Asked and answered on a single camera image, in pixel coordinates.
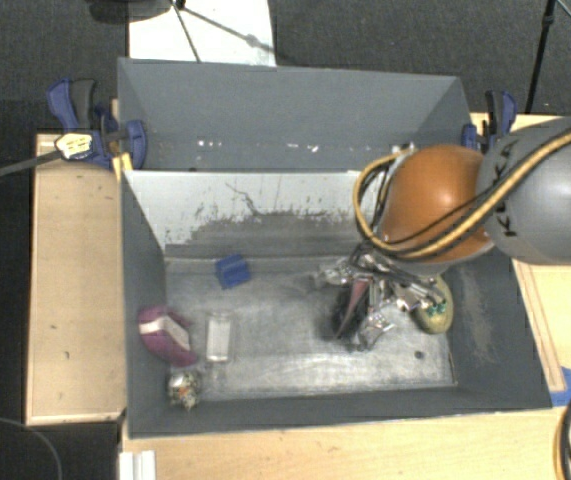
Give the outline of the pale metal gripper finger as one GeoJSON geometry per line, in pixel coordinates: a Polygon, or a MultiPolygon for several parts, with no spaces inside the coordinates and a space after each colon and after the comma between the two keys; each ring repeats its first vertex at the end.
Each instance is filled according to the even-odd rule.
{"type": "Polygon", "coordinates": [[[365,317],[358,330],[358,350],[371,350],[381,336],[395,327],[381,313],[372,313],[365,317]]]}
{"type": "Polygon", "coordinates": [[[323,264],[313,272],[311,279],[316,289],[346,286],[349,284],[349,266],[344,261],[323,264]]]}

